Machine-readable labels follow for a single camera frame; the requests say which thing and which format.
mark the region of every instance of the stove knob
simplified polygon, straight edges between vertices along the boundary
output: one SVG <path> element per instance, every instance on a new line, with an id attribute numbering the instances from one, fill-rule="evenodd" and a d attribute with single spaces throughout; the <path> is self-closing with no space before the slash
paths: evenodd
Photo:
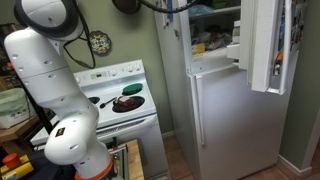
<path id="1" fill-rule="evenodd" d="M 111 73 L 112 76 L 116 76 L 117 75 L 117 70 L 112 69 L 110 73 Z"/>
<path id="2" fill-rule="evenodd" d="M 136 64 L 136 65 L 135 65 L 135 68 L 136 68 L 137 71 L 140 71 L 140 69 L 141 69 L 140 64 Z"/>
<path id="3" fill-rule="evenodd" d="M 128 66 L 128 71 L 132 72 L 133 71 L 133 67 L 131 65 Z"/>
<path id="4" fill-rule="evenodd" d="M 75 77 L 77 83 L 79 84 L 81 82 L 81 79 L 79 77 Z"/>

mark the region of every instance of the white stove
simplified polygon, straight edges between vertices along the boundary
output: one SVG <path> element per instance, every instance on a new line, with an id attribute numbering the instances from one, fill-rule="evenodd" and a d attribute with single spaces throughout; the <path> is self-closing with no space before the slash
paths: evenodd
<path id="1" fill-rule="evenodd" d="M 117 137 L 118 142 L 138 139 L 141 143 L 140 154 L 146 179 L 167 177 L 166 162 L 156 107 L 152 99 L 141 60 L 101 67 L 74 74 L 81 90 L 88 97 L 97 97 L 95 103 L 99 110 L 97 138 L 108 142 Z M 100 108 L 101 104 L 122 96 L 123 89 L 132 84 L 142 84 L 142 90 L 127 97 L 138 96 L 144 103 L 137 109 L 128 112 L 114 112 L 113 101 Z M 55 116 L 51 123 L 58 121 Z M 48 139 L 48 133 L 43 128 L 32 139 L 35 146 L 43 145 Z"/>

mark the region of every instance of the oven door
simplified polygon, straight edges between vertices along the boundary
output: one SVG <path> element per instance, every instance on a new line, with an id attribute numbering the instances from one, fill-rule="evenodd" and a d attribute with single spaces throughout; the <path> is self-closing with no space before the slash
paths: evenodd
<path id="1" fill-rule="evenodd" d="M 169 179 L 167 158 L 156 114 L 100 129 L 97 137 L 104 143 L 116 137 L 118 144 L 137 139 L 145 179 Z"/>

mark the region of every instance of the refrigerator handle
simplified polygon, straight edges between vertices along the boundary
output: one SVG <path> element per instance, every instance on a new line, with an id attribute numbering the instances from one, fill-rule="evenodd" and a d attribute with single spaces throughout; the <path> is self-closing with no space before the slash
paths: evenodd
<path id="1" fill-rule="evenodd" d="M 201 145 L 205 146 L 206 141 L 204 138 L 204 129 L 203 129 L 203 92 L 202 92 L 202 76 L 196 76 L 197 84 L 197 95 L 198 95 L 198 112 L 199 112 L 199 124 L 200 124 L 200 136 L 201 136 Z"/>
<path id="2" fill-rule="evenodd" d="M 280 88 L 269 88 L 268 92 L 283 95 L 286 91 L 287 73 L 289 68 L 290 46 L 291 46 L 291 30 L 292 30 L 292 0 L 285 0 L 285 34 L 284 34 L 284 50 L 282 75 L 280 79 Z"/>

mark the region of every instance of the decorative plate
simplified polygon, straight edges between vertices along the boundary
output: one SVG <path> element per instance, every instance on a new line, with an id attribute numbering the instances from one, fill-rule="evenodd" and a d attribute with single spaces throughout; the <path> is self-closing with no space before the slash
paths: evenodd
<path id="1" fill-rule="evenodd" d="M 93 52 L 99 56 L 107 55 L 111 49 L 110 38 L 101 31 L 92 31 L 90 33 L 90 42 Z"/>

